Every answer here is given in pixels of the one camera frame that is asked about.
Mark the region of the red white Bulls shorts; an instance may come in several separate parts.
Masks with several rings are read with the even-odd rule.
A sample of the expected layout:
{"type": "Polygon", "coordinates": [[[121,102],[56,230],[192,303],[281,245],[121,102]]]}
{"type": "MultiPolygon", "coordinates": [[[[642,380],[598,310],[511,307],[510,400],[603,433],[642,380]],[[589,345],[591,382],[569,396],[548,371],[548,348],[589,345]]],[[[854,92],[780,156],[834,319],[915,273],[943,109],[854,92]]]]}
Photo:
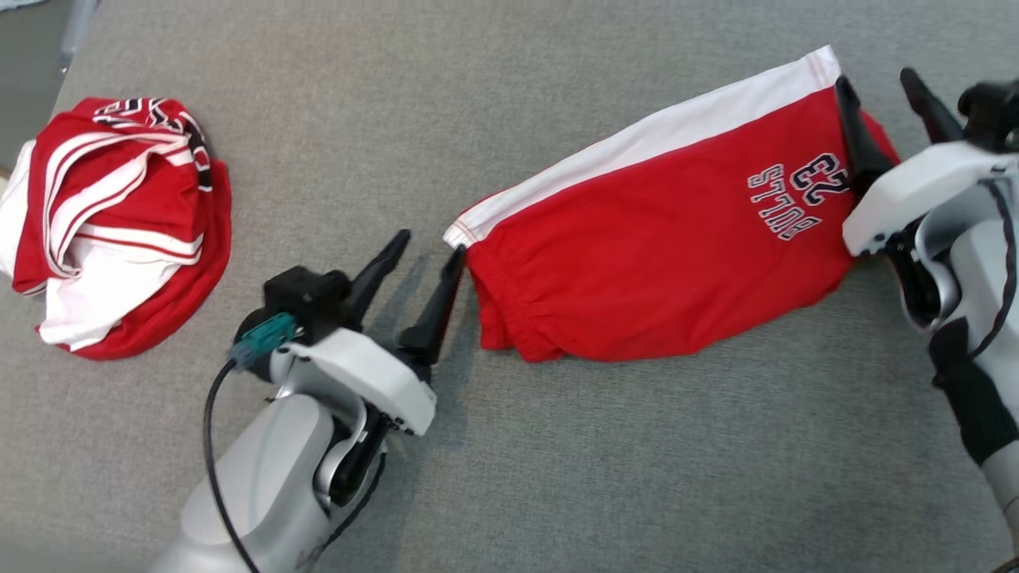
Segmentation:
{"type": "Polygon", "coordinates": [[[480,344],[530,363],[695,354],[829,296],[855,264],[826,45],[677,103],[481,199],[480,344]]]}

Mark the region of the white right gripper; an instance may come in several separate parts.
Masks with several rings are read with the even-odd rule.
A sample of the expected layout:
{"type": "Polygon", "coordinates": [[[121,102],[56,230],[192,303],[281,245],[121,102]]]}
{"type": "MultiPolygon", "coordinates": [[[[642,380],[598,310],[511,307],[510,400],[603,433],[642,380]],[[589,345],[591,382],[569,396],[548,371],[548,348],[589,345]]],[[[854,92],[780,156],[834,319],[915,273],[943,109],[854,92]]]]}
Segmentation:
{"type": "Polygon", "coordinates": [[[853,256],[877,251],[891,235],[979,179],[1019,173],[1019,151],[995,154],[957,142],[963,140],[963,127],[914,68],[901,70],[901,86],[932,146],[896,166],[870,133],[851,81],[836,80],[849,189],[860,200],[843,224],[843,240],[853,256]]]}

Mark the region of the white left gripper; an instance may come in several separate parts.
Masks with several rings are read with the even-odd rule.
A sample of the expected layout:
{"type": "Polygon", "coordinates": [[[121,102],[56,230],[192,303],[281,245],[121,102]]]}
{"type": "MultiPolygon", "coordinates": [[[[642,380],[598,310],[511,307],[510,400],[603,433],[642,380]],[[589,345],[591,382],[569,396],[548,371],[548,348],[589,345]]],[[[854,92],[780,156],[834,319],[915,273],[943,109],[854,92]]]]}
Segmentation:
{"type": "MultiPolygon", "coordinates": [[[[411,238],[411,231],[398,231],[354,277],[343,301],[344,329],[310,347],[292,341],[278,349],[280,396],[312,396],[327,407],[340,407],[347,398],[358,398],[388,416],[403,431],[426,434],[437,405],[431,385],[389,349],[356,333],[364,329],[368,309],[386,276],[400,263],[411,238]]],[[[466,257],[467,248],[455,247],[417,322],[398,337],[398,349],[412,364],[434,365],[438,361],[466,257]]]]}

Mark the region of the red white basketball jersey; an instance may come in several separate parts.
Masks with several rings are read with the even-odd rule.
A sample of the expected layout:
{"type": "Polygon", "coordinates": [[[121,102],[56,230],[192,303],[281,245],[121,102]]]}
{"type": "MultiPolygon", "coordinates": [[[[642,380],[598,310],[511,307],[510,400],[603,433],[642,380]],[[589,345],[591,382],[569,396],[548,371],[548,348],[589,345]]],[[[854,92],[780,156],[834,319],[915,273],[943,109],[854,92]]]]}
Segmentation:
{"type": "Polygon", "coordinates": [[[84,98],[22,146],[0,192],[0,275],[39,338],[91,361],[179,330],[232,254],[232,185],[171,98],[84,98]]]}

